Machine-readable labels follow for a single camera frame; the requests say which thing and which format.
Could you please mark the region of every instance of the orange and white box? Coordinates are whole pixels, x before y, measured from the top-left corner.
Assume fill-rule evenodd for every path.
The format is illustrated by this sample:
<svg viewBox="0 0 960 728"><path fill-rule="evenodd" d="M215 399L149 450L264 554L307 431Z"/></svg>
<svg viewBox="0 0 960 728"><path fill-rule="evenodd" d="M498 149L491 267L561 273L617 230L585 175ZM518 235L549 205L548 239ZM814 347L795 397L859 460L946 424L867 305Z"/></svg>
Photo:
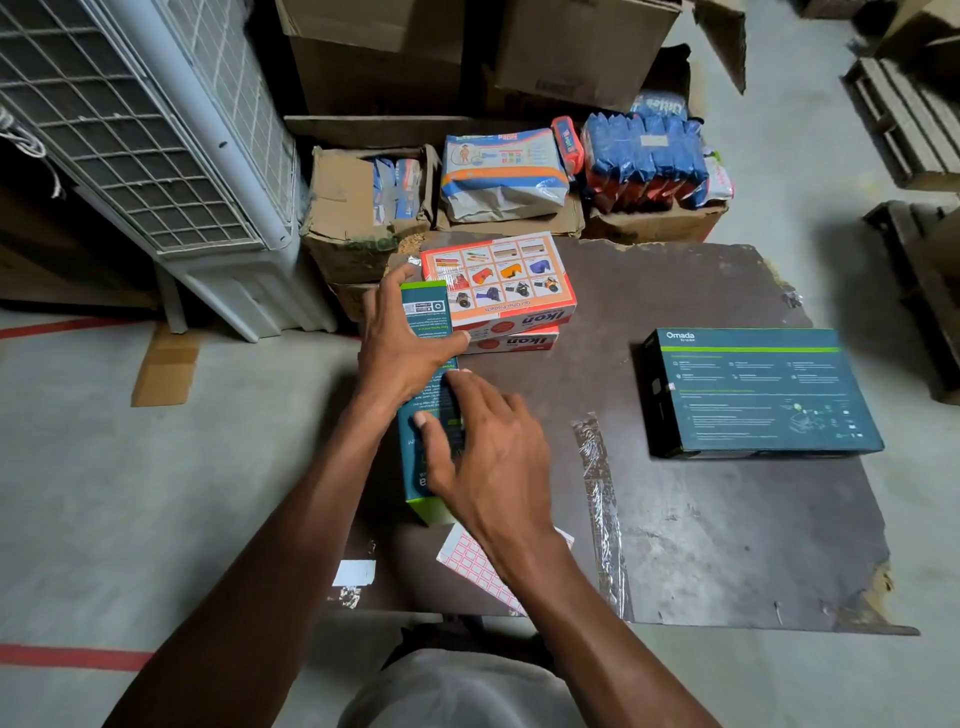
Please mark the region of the orange and white box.
<svg viewBox="0 0 960 728"><path fill-rule="evenodd" d="M577 307L549 232L420 252L424 280L445 280L450 320L474 341L559 326Z"/></svg>
<svg viewBox="0 0 960 728"><path fill-rule="evenodd" d="M531 328L506 336L471 340L465 353L546 352L553 349L559 338L560 327Z"/></svg>

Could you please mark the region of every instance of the brown table surface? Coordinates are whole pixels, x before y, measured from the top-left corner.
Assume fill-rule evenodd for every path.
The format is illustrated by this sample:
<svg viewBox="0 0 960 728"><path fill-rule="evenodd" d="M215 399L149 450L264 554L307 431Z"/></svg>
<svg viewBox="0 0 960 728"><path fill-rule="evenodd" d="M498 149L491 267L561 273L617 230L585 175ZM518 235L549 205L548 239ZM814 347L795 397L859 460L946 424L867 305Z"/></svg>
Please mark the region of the brown table surface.
<svg viewBox="0 0 960 728"><path fill-rule="evenodd" d="M461 364L519 392L540 419L553 456L554 523L575 538L590 581L598 584L598 567L572 424L592 412L608 453L633 620L916 634L871 606L889 549L859 458L681 461L648 452L632 345L657 327L811 326L756 249L557 245L578 300L557 346ZM375 559L375 579L359 600L339 589L330 598L363 609L509 614L436 561L449 526L427 528L403 503L398 461L393 427L344 556Z"/></svg>

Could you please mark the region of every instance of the air cooler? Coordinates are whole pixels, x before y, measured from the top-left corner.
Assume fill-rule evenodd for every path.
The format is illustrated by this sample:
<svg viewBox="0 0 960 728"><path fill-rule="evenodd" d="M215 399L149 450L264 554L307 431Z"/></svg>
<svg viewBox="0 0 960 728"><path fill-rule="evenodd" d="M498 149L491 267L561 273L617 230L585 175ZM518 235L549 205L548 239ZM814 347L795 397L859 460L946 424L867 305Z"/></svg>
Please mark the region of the air cooler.
<svg viewBox="0 0 960 728"><path fill-rule="evenodd" d="M246 15L244 0L0 0L0 104L244 338L332 331Z"/></svg>

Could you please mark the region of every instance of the concrete floor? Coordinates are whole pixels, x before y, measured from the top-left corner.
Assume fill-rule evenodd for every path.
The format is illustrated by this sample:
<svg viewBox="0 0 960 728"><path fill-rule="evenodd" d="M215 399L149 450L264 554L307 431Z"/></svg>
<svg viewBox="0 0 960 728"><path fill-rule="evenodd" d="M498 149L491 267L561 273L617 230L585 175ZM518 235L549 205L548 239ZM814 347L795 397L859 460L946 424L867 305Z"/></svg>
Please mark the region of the concrete floor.
<svg viewBox="0 0 960 728"><path fill-rule="evenodd" d="M930 398L920 339L858 221L884 200L935 198L893 186L838 81L850 26L799 20L782 1L747 5L745 97L688 16L671 36L707 69L705 133L737 185L710 241L755 245L851 348L887 443L864 458L892 552L886 611L924 635L636 631L728 726L955 726L960 409ZM0 312L0 327L25 321ZM211 334L189 403L131 409L150 331L0 341L0 643L155 648L300 471L355 362L356 344L336 336ZM409 619L325 619L277 725L333 724ZM0 667L0 724L97 726L130 679Z"/></svg>

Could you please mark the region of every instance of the metal grille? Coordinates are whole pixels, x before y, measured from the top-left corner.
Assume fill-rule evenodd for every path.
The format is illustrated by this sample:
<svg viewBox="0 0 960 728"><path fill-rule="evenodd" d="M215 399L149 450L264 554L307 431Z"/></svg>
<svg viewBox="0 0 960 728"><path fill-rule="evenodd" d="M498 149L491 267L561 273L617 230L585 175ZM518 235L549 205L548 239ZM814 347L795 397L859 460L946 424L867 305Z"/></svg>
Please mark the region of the metal grille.
<svg viewBox="0 0 960 728"><path fill-rule="evenodd" d="M155 0L207 94L246 148L277 214L294 217L294 140L244 32L244 0Z"/></svg>
<svg viewBox="0 0 960 728"><path fill-rule="evenodd" d="M0 102L160 251L262 247L77 0L0 0Z"/></svg>

